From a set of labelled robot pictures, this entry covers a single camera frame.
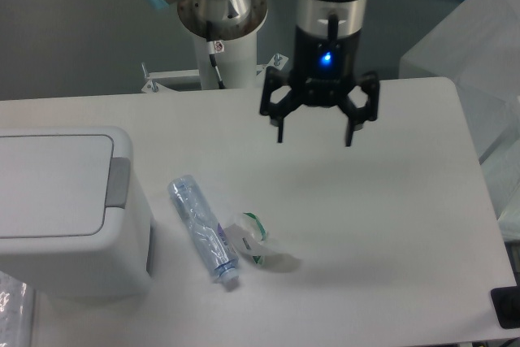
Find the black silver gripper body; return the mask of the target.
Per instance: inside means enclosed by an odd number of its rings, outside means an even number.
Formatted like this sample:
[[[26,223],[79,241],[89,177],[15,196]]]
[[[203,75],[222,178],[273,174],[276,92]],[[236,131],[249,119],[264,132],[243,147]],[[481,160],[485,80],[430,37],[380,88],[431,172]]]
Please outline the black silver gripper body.
[[[306,106],[332,107],[355,86],[353,66],[367,0],[297,0],[292,91]]]

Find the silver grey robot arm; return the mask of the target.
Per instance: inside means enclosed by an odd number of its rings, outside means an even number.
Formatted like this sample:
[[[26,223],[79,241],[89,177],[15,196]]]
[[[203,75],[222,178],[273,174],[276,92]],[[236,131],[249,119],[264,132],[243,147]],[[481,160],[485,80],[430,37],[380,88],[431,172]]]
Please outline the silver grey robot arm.
[[[244,36],[264,20],[266,0],[149,0],[155,7],[176,5],[184,25],[205,41]],[[266,69],[261,115],[277,128],[300,106],[338,107],[348,119],[345,140],[379,111],[375,72],[356,77],[354,59],[366,0],[297,0],[293,66]]]

